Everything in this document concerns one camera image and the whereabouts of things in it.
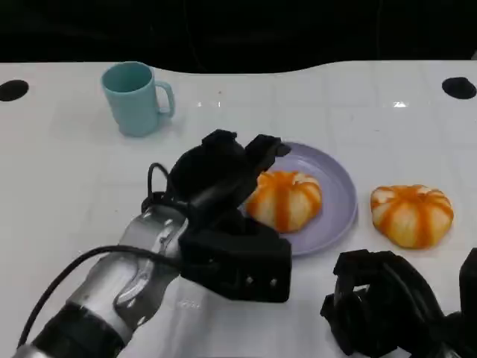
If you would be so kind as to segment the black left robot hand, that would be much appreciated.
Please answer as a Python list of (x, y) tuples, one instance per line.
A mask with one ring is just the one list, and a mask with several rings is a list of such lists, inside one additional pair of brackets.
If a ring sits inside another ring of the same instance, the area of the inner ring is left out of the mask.
[(205, 224), (237, 209), (257, 188), (258, 177), (291, 151), (279, 137), (259, 134), (243, 146), (237, 136), (213, 131), (170, 171), (166, 195), (189, 221)]

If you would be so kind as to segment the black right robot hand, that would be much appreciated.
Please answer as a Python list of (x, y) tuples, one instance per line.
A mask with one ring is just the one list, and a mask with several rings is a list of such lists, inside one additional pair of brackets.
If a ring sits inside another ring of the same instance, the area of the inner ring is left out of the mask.
[(397, 348), (414, 357), (430, 352), (430, 329), (444, 314), (407, 260), (391, 251), (348, 251), (339, 255), (333, 273), (335, 291), (320, 314), (347, 356), (382, 357)]

